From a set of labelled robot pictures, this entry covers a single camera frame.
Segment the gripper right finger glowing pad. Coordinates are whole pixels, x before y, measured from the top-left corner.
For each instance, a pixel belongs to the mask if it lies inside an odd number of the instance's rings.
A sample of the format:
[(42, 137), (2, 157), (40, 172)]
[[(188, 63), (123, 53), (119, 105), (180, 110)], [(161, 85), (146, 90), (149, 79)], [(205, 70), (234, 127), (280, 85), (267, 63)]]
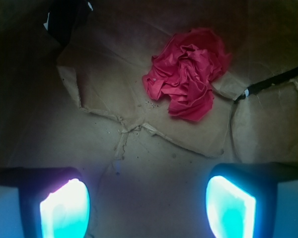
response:
[(298, 238), (298, 162), (218, 164), (205, 207), (216, 238)]

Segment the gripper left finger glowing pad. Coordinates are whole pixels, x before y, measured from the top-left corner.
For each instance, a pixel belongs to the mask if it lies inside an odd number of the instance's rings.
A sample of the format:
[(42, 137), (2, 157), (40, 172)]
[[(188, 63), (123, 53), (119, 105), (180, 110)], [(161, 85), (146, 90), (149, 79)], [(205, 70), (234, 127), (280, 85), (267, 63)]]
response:
[(89, 217), (78, 169), (0, 168), (0, 238), (83, 238)]

